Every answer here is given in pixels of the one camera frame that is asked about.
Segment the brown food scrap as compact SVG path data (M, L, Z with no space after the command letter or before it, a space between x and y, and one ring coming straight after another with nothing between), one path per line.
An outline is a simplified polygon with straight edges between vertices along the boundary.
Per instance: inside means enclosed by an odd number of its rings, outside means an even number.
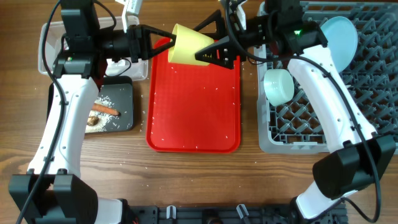
M99 123L100 119L97 116L89 116L87 120L88 126L96 126Z

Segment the yellow plastic cup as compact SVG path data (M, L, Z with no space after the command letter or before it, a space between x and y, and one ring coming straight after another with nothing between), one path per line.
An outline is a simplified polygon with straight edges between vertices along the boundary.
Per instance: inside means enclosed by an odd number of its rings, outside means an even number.
M168 52L169 63L209 65L208 62L197 60L195 54L213 44L214 39L180 24L175 24L172 33L176 35L176 39L173 40L175 45Z

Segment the orange carrot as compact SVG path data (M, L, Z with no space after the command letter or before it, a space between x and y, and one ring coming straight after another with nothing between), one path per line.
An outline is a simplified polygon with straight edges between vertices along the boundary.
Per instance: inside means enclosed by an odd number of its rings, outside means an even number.
M92 110L100 112L100 113L110 114L112 116L119 116L120 115L120 112L118 110L109 108L107 106L99 105L97 103L95 103L93 105Z

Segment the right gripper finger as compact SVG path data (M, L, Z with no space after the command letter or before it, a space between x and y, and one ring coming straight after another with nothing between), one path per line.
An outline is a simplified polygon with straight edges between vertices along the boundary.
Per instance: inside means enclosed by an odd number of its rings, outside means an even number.
M219 9L217 9L214 13L212 13L209 17L207 17L204 21L202 21L199 25L193 28L194 31L201 31L206 26L215 23L216 29L213 34L225 34L226 26L224 19L222 17L222 13Z
M238 56L239 52L228 35L195 53L195 59L198 61L230 70L234 69L234 62Z

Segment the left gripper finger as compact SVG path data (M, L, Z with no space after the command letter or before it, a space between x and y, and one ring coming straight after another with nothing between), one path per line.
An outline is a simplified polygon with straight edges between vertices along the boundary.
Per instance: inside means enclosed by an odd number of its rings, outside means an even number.
M138 33L140 35L139 39L144 42L151 42L150 37L152 34L169 38L172 42L175 42L176 38L177 38L177 36L175 34L172 34L170 32L164 31L164 30L160 30L155 27L143 25L143 24L138 25L137 29L138 29Z
M152 42L151 41L143 41L142 44L140 44L140 58L142 60L149 60L153 57L155 57L158 54L161 54L162 52L172 48L175 45L175 41L171 39L169 42L166 44L161 45L160 47L153 48L152 47Z

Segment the light blue plate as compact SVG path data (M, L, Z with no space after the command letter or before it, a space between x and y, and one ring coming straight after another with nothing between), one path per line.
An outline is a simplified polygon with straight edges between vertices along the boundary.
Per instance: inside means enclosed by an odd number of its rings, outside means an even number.
M341 73L353 61L358 47L358 33L346 17L337 16L321 25L336 70Z

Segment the white rice pile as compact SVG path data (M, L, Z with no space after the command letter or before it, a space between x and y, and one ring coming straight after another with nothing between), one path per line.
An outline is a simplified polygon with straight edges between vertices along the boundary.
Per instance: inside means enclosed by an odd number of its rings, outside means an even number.
M116 104L112 102L109 96L101 95L99 96L95 103L103 106L107 106L109 108L115 109ZM112 116L110 114L100 113L97 111L91 110L89 116L97 116L99 117L99 123L96 126L88 126L86 125L85 133L103 133L107 131L115 131L120 128L118 121L121 120L121 115Z

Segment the light blue bowl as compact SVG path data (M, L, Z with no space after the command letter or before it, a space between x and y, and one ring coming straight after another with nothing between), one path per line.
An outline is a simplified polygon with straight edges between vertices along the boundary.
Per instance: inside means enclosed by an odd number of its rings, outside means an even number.
M294 96L294 81L284 69L270 69L264 75L264 92L272 106L289 102Z

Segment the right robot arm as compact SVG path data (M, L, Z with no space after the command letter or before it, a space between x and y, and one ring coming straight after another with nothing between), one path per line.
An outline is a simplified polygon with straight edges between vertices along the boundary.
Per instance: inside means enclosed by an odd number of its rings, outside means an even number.
M324 24L306 21L298 1L269 1L266 14L245 19L240 1L223 1L214 44L201 47L195 58L233 68L237 56L259 63L287 62L283 74L298 81L323 129L329 155L313 165L313 183L293 198L289 223L311 223L350 196L374 185L390 163L396 142L378 134L359 110L340 77L358 46L354 24L336 16Z

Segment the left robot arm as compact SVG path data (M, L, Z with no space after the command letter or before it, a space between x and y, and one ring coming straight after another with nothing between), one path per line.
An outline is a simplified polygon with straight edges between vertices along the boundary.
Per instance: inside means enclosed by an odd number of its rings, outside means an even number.
M28 223L137 223L125 199L99 198L81 180L86 122L104 82L108 59L148 60L175 45L176 36L147 25L100 27L97 1L58 1L65 33L52 66L53 100L39 148L9 193L19 221Z

